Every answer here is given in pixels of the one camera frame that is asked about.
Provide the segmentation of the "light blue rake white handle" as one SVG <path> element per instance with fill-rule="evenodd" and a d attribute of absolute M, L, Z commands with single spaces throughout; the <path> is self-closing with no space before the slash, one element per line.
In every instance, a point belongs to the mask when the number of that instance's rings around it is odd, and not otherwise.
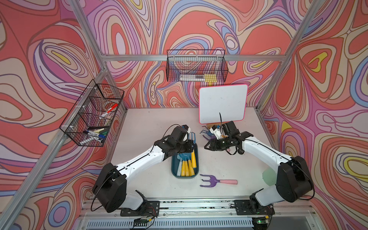
<path fill-rule="evenodd" d="M 183 166 L 183 159 L 181 154 L 177 155 L 177 159 L 179 160 L 176 176 L 181 177 L 182 176 L 182 166 Z"/>

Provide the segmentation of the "teal rake yellow handle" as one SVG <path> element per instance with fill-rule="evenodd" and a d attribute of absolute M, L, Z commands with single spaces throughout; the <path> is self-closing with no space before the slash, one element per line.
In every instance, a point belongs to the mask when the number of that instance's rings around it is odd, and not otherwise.
<path fill-rule="evenodd" d="M 190 176 L 190 169 L 189 169 L 189 164 L 188 164 L 188 157 L 185 156 L 185 159 L 186 159 L 186 177 L 189 177 Z"/>
<path fill-rule="evenodd" d="M 189 166 L 189 175 L 194 176 L 195 175 L 194 169 L 196 168 L 196 160 L 194 157 L 191 157 L 191 159 L 188 160 L 188 166 Z"/>
<path fill-rule="evenodd" d="M 181 176 L 182 176 L 182 177 L 185 177 L 185 176 L 186 176 L 186 165 L 185 165 L 185 163 L 186 163 L 186 159 L 185 159 L 185 157 L 184 157 L 184 156 L 181 156 L 181 158 L 182 158 Z"/>

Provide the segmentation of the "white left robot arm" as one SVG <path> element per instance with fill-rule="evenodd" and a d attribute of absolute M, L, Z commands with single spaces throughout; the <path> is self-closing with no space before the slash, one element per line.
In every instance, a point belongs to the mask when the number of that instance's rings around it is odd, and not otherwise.
<path fill-rule="evenodd" d="M 118 165 L 106 164 L 92 189 L 106 212 L 117 209 L 138 210 L 145 197 L 139 191 L 129 193 L 127 186 L 140 173 L 180 153 L 190 153 L 193 141 L 189 139 L 191 129 L 187 125 L 175 124 L 172 133 L 154 142 L 148 150 L 139 156 Z"/>

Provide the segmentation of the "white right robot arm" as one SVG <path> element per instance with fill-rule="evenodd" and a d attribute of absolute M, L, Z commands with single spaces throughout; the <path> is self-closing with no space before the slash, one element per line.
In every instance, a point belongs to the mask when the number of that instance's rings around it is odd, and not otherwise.
<path fill-rule="evenodd" d="M 238 154 L 248 152 L 265 163 L 276 174 L 276 183 L 268 188 L 254 192 L 250 203 L 254 209 L 287 201 L 293 203 L 308 192 L 315 192 L 314 183 L 307 163 L 301 156 L 291 157 L 271 148 L 253 134 L 240 132 L 230 121 L 209 129 L 215 138 L 204 146 L 210 151 L 228 151 L 235 148 Z"/>

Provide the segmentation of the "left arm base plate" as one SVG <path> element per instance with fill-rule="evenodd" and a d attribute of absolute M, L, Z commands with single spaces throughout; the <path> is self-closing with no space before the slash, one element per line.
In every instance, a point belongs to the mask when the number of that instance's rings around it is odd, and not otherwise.
<path fill-rule="evenodd" d="M 120 215 L 122 217 L 157 217 L 159 215 L 159 211 L 160 201 L 144 201 L 137 210 L 128 208 L 121 209 Z"/>

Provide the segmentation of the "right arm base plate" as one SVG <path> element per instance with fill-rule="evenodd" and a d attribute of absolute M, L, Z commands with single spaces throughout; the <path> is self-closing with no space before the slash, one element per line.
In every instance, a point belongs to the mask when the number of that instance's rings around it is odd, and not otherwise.
<path fill-rule="evenodd" d="M 233 204 L 230 204 L 231 208 L 236 210 L 237 215 L 274 215 L 275 211 L 273 205 L 261 206 L 256 204 L 253 200 L 234 200 Z"/>

